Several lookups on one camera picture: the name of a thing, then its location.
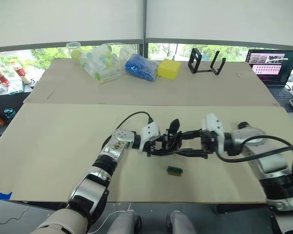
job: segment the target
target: laptop screen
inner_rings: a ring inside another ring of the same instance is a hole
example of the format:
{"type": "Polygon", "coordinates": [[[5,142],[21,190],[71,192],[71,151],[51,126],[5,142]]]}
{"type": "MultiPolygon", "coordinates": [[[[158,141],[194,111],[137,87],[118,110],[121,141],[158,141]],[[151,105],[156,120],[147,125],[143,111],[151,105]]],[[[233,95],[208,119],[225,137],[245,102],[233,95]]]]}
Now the laptop screen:
{"type": "Polygon", "coordinates": [[[293,50],[249,50],[246,62],[266,85],[285,86],[293,69],[293,50]]]}

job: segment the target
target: black phone holder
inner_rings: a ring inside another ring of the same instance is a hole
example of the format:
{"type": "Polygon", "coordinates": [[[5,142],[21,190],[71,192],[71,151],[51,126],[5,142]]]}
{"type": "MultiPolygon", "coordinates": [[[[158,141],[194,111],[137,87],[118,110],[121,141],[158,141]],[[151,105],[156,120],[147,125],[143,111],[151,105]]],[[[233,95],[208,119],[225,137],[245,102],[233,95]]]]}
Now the black phone holder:
{"type": "Polygon", "coordinates": [[[210,69],[209,70],[200,70],[200,71],[198,71],[199,65],[200,65],[200,62],[201,62],[201,59],[202,59],[202,55],[201,55],[200,51],[197,48],[193,48],[192,51],[191,51],[189,62],[188,62],[188,67],[189,67],[190,71],[193,74],[197,73],[197,72],[214,72],[215,75],[218,75],[220,73],[221,69],[223,68],[225,62],[226,62],[226,58],[223,58],[220,67],[218,69],[215,69],[213,67],[213,65],[214,65],[214,63],[216,61],[216,58],[217,58],[218,54],[219,54],[219,50],[216,51],[214,59],[210,64],[210,69]],[[196,60],[195,67],[192,66],[192,64],[194,62],[194,59],[196,60]]]}

